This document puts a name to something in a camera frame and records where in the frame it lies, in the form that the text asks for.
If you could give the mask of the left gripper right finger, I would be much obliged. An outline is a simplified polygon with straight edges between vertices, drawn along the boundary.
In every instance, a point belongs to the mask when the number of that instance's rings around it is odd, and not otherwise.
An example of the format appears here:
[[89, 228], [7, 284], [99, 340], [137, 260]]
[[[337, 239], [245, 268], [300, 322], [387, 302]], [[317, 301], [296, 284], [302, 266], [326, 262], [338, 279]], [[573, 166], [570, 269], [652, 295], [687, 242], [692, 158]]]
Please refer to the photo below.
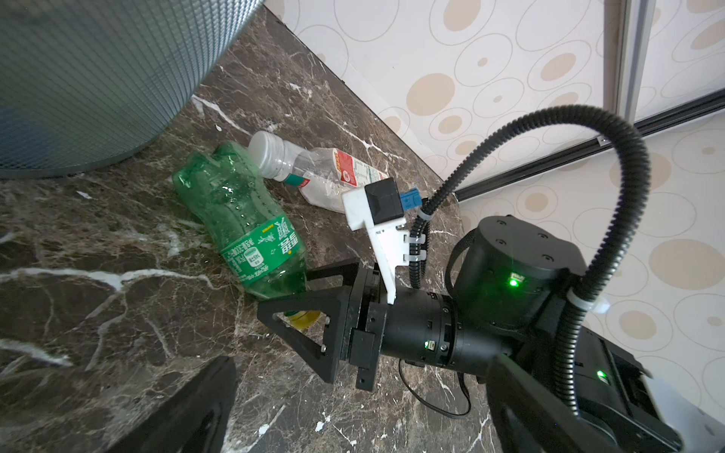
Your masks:
[[488, 367], [486, 393], [504, 452], [617, 452], [510, 358]]

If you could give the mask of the green Sprite bottle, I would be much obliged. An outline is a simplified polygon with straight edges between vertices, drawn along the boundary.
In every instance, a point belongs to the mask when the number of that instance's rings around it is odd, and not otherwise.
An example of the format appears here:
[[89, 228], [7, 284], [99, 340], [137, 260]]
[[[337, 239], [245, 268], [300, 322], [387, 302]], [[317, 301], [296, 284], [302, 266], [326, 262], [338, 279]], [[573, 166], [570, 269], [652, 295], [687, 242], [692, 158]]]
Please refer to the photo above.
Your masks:
[[245, 147], [194, 151], [173, 183], [247, 293], [272, 299], [307, 290], [307, 249]]

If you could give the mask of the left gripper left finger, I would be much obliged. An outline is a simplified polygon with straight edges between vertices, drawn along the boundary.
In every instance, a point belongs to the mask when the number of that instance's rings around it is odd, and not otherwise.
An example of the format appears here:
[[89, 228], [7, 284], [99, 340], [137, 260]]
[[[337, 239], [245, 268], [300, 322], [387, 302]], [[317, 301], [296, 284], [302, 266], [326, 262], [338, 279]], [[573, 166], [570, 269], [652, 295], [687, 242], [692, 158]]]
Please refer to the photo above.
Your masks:
[[219, 452], [237, 390], [234, 361], [211, 360], [111, 452]]

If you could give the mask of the clear bottle red green label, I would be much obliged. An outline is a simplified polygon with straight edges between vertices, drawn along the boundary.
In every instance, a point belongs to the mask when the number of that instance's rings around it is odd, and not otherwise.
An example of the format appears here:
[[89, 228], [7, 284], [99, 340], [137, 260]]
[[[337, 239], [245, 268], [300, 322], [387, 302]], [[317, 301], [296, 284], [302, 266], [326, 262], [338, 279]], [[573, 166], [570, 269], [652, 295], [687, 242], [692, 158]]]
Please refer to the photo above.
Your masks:
[[338, 148], [307, 150], [265, 131], [252, 136], [247, 152], [265, 179], [296, 187], [308, 203], [335, 213], [345, 211], [344, 193], [388, 177]]

